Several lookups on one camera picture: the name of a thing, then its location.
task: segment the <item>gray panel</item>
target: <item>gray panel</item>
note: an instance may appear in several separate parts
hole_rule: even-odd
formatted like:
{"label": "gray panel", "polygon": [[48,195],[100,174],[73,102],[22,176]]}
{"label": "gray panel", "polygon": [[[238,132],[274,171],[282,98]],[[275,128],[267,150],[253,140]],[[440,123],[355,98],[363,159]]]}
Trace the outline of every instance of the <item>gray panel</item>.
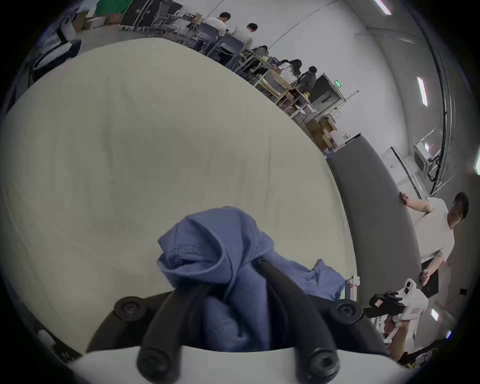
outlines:
{"label": "gray panel", "polygon": [[397,291],[408,277],[419,280],[415,230],[388,169],[363,136],[327,161],[347,214],[360,276],[358,302],[365,308],[374,294]]}

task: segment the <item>white robot part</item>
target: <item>white robot part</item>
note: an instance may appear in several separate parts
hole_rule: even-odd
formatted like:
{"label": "white robot part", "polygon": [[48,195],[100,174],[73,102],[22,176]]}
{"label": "white robot part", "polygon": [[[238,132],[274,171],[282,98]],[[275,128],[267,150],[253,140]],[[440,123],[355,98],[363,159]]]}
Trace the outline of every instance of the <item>white robot part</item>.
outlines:
{"label": "white robot part", "polygon": [[[416,320],[421,314],[427,309],[428,298],[423,294],[423,292],[417,288],[417,284],[412,279],[408,278],[405,281],[403,288],[397,292],[397,297],[401,298],[400,303],[405,306],[405,309],[402,313],[392,316],[392,320],[395,323],[406,320]],[[376,317],[373,321],[373,324],[377,331],[381,334],[384,333],[385,320],[387,315]],[[395,328],[389,335],[384,339],[384,343],[390,344],[392,338],[397,333],[398,328]]]}

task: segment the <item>white wall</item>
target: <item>white wall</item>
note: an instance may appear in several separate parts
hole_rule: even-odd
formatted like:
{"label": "white wall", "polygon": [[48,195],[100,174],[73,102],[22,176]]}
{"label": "white wall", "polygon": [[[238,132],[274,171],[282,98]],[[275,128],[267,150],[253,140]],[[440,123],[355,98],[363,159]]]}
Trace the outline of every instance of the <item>white wall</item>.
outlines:
{"label": "white wall", "polygon": [[408,153],[405,115],[388,63],[373,39],[355,34],[365,28],[343,1],[330,4],[284,36],[270,51],[279,59],[300,59],[338,80],[344,97],[360,90],[335,115],[339,133],[359,132],[378,154],[396,146]]}
{"label": "white wall", "polygon": [[381,156],[392,145],[402,155],[408,154],[405,114],[388,63],[373,39],[355,36],[365,25],[343,1],[223,0],[218,5],[219,2],[182,1],[184,10],[203,16],[215,8],[215,17],[229,12],[230,30],[257,23],[253,46],[265,44],[270,54],[281,60],[300,59],[303,71],[316,66],[319,74],[325,72],[330,80],[340,81],[344,97],[360,90],[335,115],[339,144],[345,133],[361,132]]}

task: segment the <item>ceiling light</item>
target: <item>ceiling light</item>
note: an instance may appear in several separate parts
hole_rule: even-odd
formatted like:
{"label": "ceiling light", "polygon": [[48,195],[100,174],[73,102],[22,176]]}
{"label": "ceiling light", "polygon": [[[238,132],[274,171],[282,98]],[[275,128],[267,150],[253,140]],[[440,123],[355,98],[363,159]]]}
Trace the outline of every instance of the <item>ceiling light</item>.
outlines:
{"label": "ceiling light", "polygon": [[383,4],[380,0],[374,0],[378,6],[382,9],[382,11],[386,14],[386,15],[391,15],[392,13],[388,10],[387,7],[385,7],[385,4]]}
{"label": "ceiling light", "polygon": [[417,80],[419,81],[419,87],[420,87],[420,93],[421,93],[421,102],[425,104],[425,106],[428,106],[427,104],[427,93],[425,92],[425,85],[423,84],[423,80],[419,77],[417,77]]}
{"label": "ceiling light", "polygon": [[475,161],[475,172],[480,176],[480,149],[477,155],[477,161]]}
{"label": "ceiling light", "polygon": [[435,319],[435,321],[438,321],[438,312],[432,308],[432,317]]}

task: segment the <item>floor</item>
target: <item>floor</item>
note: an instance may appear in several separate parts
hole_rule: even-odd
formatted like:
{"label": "floor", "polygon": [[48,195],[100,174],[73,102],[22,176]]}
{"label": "floor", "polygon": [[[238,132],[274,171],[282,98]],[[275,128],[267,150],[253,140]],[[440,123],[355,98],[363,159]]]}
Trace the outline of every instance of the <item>floor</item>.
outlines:
{"label": "floor", "polygon": [[103,47],[105,45],[118,43],[119,41],[139,39],[151,36],[152,33],[123,31],[119,25],[106,25],[103,27],[86,29],[77,33],[76,38],[82,40],[80,52],[88,52],[92,49]]}

